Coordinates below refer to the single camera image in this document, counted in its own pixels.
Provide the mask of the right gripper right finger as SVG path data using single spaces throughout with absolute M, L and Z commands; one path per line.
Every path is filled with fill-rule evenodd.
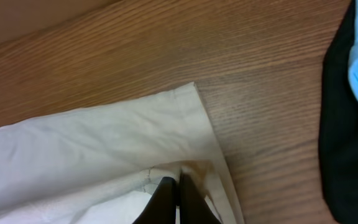
M 187 174 L 180 175 L 179 208 L 181 224 L 220 224 Z

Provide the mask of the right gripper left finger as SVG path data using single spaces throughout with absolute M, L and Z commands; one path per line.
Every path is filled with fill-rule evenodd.
M 134 224 L 175 224 L 176 189 L 176 182 L 173 178 L 163 177 Z

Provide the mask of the beige khaki shorts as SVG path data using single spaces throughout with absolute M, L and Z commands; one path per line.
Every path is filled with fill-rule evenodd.
M 197 86 L 0 127 L 0 223 L 132 223 L 188 174 L 221 223 L 244 221 Z

